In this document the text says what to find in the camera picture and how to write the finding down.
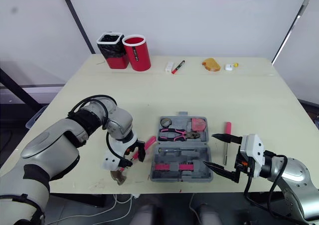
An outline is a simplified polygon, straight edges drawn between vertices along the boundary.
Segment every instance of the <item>gray tool case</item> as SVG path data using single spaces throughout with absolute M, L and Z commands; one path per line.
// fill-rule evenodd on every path
M 160 136 L 173 138 L 178 136 L 172 132 L 160 132 L 163 127 L 160 121 L 169 118 L 171 125 L 168 128 L 185 129 L 191 131 L 191 119 L 201 118 L 206 122 L 203 132 L 198 132 L 200 138 L 185 141 L 159 141 Z M 157 135 L 158 145 L 154 148 L 150 179 L 153 182 L 210 182 L 213 179 L 212 171 L 203 163 L 211 162 L 208 142 L 208 128 L 205 117 L 187 116 L 187 112 L 180 112 L 178 116 L 162 116 L 159 119 Z M 193 171 L 180 170 L 180 164 L 192 164 Z

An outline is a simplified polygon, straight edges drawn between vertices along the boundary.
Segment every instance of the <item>red cylindrical container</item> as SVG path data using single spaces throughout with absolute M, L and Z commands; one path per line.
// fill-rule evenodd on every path
M 144 36 L 138 34 L 129 35 L 124 37 L 122 42 L 135 71 L 146 71 L 151 67 L 148 46 Z
M 115 41 L 103 41 L 105 35 L 117 36 L 117 39 Z M 123 37 L 123 34 L 120 32 L 106 32 L 96 41 L 111 69 L 125 69 L 129 64 L 129 58 L 121 42 L 121 38 Z

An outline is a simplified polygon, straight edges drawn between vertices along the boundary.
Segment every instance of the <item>white cable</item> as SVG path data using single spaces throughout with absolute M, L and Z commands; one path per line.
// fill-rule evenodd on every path
M 117 221 L 117 220 L 120 220 L 120 219 L 125 218 L 125 217 L 130 213 L 130 211 L 131 211 L 131 207 L 132 207 L 132 195 L 131 195 L 131 198 L 128 199 L 127 201 L 130 201 L 130 208 L 129 208 L 128 212 L 127 212 L 124 216 L 122 216 L 122 217 L 120 217 L 120 218 L 117 218 L 117 219 L 112 219 L 112 220 L 108 220 L 108 221 L 103 221 L 103 222 L 99 222 L 99 223 L 92 224 L 92 225 L 104 224 L 104 223 L 113 222 L 113 221 Z
M 190 201 L 189 201 L 189 205 L 188 205 L 188 207 L 189 207 L 189 209 L 190 209 L 193 213 L 195 213 L 195 215 L 196 215 L 196 217 L 197 217 L 197 220 L 198 220 L 199 224 L 201 224 L 201 221 L 200 221 L 200 219 L 199 219 L 199 216 L 198 216 L 197 212 L 195 211 L 195 209 L 193 209 L 193 208 L 190 206 L 190 205 L 191 205 L 191 202 L 193 201 L 193 197 L 194 197 L 194 195 L 195 195 L 195 193 L 194 193 L 194 194 L 192 194 L 192 196 L 191 196 L 191 198 L 190 198 Z
M 113 198 L 116 200 L 116 202 L 118 204 L 126 204 L 129 200 L 131 200 L 133 198 L 133 196 L 131 195 L 131 197 L 129 199 L 127 199 L 126 201 L 124 201 L 124 202 L 118 201 L 114 194 L 113 194 Z
M 115 207 L 115 205 L 116 205 L 116 202 L 117 202 L 117 195 L 115 195 L 115 196 L 113 195 L 113 197 L 114 197 L 114 204 L 113 204 L 113 206 L 112 206 L 110 209 L 107 209 L 107 210 L 104 210 L 104 211 L 102 211 L 102 212 L 100 212 L 100 213 L 92 214 L 92 215 L 73 215 L 73 216 L 65 217 L 65 218 L 62 218 L 62 219 L 59 219 L 59 220 L 56 220 L 56 221 L 50 222 L 50 223 L 48 223 L 48 224 L 46 224 L 46 225 L 50 225 L 50 224 L 53 224 L 53 223 L 57 223 L 57 222 L 60 222 L 60 221 L 62 221 L 62 220 L 66 220 L 66 219 L 70 219 L 70 218 L 78 218 L 78 217 L 85 217 L 85 218 L 89 218 L 89 217 L 94 217 L 94 216 L 97 216 L 97 215 L 100 215 L 100 214 L 106 213 L 106 212 L 108 212 L 108 211 L 112 210 L 112 209 Z

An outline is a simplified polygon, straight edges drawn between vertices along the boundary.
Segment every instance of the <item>pliers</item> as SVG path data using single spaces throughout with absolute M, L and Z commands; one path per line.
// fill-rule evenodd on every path
M 197 132 L 186 132 L 185 129 L 160 129 L 160 133 L 172 132 L 176 134 L 180 134 L 179 136 L 169 138 L 165 136 L 159 136 L 159 141 L 185 141 L 187 139 L 197 139 L 200 138 L 200 134 Z

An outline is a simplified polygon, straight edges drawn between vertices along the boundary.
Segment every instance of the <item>black pole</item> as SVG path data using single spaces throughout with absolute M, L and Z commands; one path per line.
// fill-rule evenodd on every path
M 24 103 L 38 112 L 43 106 L 33 99 L 24 89 L 21 88 L 7 73 L 0 68 L 0 82 L 12 93 L 19 97 Z
M 76 25 L 78 25 L 78 28 L 79 28 L 79 30 L 80 30 L 80 32 L 81 32 L 81 34 L 82 34 L 82 36 L 83 36 L 83 38 L 84 38 L 86 44 L 88 45 L 88 47 L 89 47 L 91 53 L 92 53 L 92 54 L 95 54 L 95 51 L 94 51 L 94 49 L 93 49 L 93 47 L 92 47 L 92 44 L 91 44 L 91 42 L 90 42 L 88 36 L 86 35 L 86 32 L 84 31 L 84 28 L 83 28 L 83 26 L 82 26 L 82 24 L 81 24 L 81 21 L 80 21 L 78 15 L 77 15 L 77 13 L 76 13 L 74 7 L 73 7 L 73 4 L 72 4 L 71 0 L 65 0 L 65 2 L 66 2 L 66 4 L 68 5 L 69 10 L 70 10 L 70 12 L 71 12 L 71 14 L 72 14 L 72 16 L 73 16 L 73 18 L 74 18 L 74 21 L 75 21 Z

